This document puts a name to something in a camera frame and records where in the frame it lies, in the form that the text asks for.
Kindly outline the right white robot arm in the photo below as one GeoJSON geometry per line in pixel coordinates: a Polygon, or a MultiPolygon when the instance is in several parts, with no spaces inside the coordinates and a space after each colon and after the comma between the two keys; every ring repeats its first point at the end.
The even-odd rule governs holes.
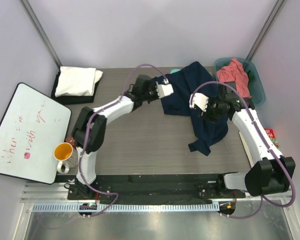
{"type": "Polygon", "coordinates": [[[243,136],[253,165],[246,173],[222,173],[215,186],[216,193],[226,198],[234,190],[248,192],[253,197],[287,192],[292,188],[295,161],[285,157],[271,141],[253,105],[240,96],[233,83],[217,84],[219,96],[206,96],[197,89],[190,97],[189,106],[198,108],[200,117],[211,122],[227,116],[243,136]]]}

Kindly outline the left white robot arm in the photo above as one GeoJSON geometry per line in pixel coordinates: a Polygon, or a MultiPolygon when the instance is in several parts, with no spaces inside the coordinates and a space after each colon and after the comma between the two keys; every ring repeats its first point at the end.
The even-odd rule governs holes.
{"type": "Polygon", "coordinates": [[[162,97],[160,84],[147,75],[139,75],[131,89],[125,90],[115,100],[96,108],[81,109],[71,136],[78,154],[76,178],[82,185],[79,194],[90,200],[97,192],[92,184],[96,177],[98,150],[104,143],[106,128],[114,120],[140,108],[144,102],[150,103],[162,97]]]}

